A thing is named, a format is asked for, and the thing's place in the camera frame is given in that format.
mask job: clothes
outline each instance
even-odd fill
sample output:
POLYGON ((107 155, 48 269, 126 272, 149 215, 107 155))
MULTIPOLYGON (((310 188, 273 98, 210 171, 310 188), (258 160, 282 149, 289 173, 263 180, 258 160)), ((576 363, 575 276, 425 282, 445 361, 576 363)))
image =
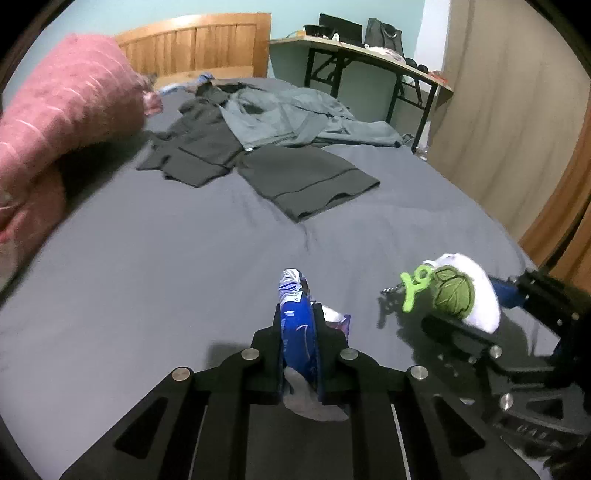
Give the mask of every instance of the clothes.
POLYGON ((241 158, 238 173, 295 222, 379 185, 344 158, 310 145, 257 148, 241 158))
POLYGON ((386 122, 359 122, 338 100, 319 90, 264 92, 245 87, 220 106, 246 150, 262 145, 370 144, 399 147, 402 138, 386 122))
POLYGON ((159 169, 167 178, 194 187, 228 174, 242 146, 216 104, 197 96, 179 111, 182 118, 167 132, 154 135, 154 152, 138 170, 159 169))
MULTIPOLYGON (((228 174, 240 158, 240 175, 261 196, 275 203, 295 222, 346 202, 379 184, 379 180, 358 170, 346 160, 316 147, 267 145, 249 154, 242 153, 241 143, 222 117, 225 110, 221 105, 229 105, 230 99, 241 92, 258 92, 269 102, 276 101, 275 96, 241 83, 224 85, 222 88, 214 87, 211 83, 200 85, 195 99, 179 108, 183 117, 173 123, 167 132, 154 135, 154 152, 138 170, 160 169, 167 178, 200 187, 228 174)), ((302 141, 306 138, 305 143, 314 140, 318 127, 337 121, 329 115, 330 112, 352 117, 332 97, 319 102, 317 98, 324 95, 322 92, 312 90, 315 92, 313 95, 302 95, 299 90, 288 90, 292 94, 286 93, 284 97, 293 98, 293 104, 298 105, 290 106, 295 115, 301 118, 302 113, 308 117, 297 137, 302 141)), ((283 106, 277 106, 278 109, 272 115, 282 111, 283 106)))

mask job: pink blanket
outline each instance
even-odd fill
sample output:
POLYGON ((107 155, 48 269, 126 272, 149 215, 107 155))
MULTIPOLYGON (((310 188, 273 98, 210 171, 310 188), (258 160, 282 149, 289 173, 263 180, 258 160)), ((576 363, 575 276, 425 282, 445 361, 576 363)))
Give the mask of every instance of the pink blanket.
POLYGON ((150 89, 102 35, 68 36, 25 81, 0 119, 0 290, 63 216, 53 163, 141 129, 150 89))

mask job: beige curtain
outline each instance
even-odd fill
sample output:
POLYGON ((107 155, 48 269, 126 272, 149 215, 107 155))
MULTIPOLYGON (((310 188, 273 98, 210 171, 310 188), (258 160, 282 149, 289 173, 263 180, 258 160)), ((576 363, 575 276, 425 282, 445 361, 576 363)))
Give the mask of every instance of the beige curtain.
POLYGON ((444 71, 429 162, 519 239, 573 154, 589 77, 525 0, 451 0, 444 71))

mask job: wooden desk top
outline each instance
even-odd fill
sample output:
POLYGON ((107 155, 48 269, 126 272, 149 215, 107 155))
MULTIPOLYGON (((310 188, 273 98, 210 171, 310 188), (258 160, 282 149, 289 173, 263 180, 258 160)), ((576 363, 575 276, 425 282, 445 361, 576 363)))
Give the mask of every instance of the wooden desk top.
POLYGON ((338 51, 339 49, 349 50, 349 51, 352 51, 352 52, 355 52, 355 53, 358 53, 361 55, 365 55, 368 57, 373 57, 375 59, 382 60, 386 64, 389 63, 389 64, 396 65, 401 70, 406 70, 406 72, 408 72, 408 75, 411 76, 412 78, 418 78, 419 80, 423 80, 423 81, 425 81, 427 83, 431 83, 431 84, 435 83, 435 84, 439 85, 441 88, 445 88, 446 90, 453 92, 453 89, 450 86, 444 85, 444 83, 441 80, 439 80, 435 77, 431 77, 430 75, 427 75, 426 73, 423 73, 417 69, 413 69, 412 67, 409 67, 408 65, 406 65, 405 63, 402 63, 401 61, 394 60, 390 56, 380 55, 379 53, 367 50, 366 48, 358 47, 356 45, 350 45, 348 43, 341 43, 336 40, 328 40, 326 38, 311 37, 309 35, 306 35, 305 37, 276 38, 276 39, 271 40, 269 42, 270 45, 279 45, 279 44, 284 44, 284 43, 299 43, 302 45, 308 45, 310 47, 317 47, 318 49, 322 49, 322 50, 326 50, 326 51, 338 51))

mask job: desk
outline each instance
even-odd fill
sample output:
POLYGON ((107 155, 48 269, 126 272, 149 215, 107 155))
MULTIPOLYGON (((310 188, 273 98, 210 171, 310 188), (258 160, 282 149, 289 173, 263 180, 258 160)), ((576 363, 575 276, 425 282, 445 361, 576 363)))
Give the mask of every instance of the desk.
POLYGON ((405 63, 394 60, 386 55, 380 55, 373 51, 367 50, 366 48, 357 47, 348 43, 341 43, 335 40, 327 40, 326 38, 318 37, 291 37, 291 38, 279 38, 277 40, 271 40, 271 45, 279 44, 300 44, 309 47, 308 52, 308 63, 306 66, 306 76, 304 78, 304 86, 309 87, 310 81, 315 80, 316 82, 324 83, 330 86, 330 94, 337 98, 339 96, 340 80, 343 74, 343 70, 351 64, 352 61, 360 61, 368 65, 374 65, 381 69, 389 70, 396 74, 396 82, 394 84, 394 91, 392 92, 392 98, 388 107, 388 113, 386 115, 386 121, 390 123, 392 119, 392 112, 396 106, 396 101, 401 99, 404 102, 410 103, 423 111, 421 122, 419 123, 417 135, 415 136, 413 143, 413 151, 417 149, 418 141, 421 138, 427 118, 433 106, 433 100, 437 93, 438 88, 446 89, 449 92, 453 92, 453 89, 448 85, 445 85, 439 79, 431 77, 426 73, 423 73, 417 69, 409 67, 405 63), (329 53, 330 58, 326 60, 320 67, 314 70, 314 59, 317 53, 329 53), (319 77, 318 74, 324 70, 328 65, 335 64, 335 69, 330 72, 326 78, 319 77), (415 80, 415 85, 406 83, 403 79, 404 76, 409 76, 415 80), (429 95, 427 102, 423 104, 423 96, 419 87, 418 81, 424 82, 430 86, 429 95), (404 85, 410 86, 415 89, 417 94, 417 101, 413 102, 405 97, 404 85))

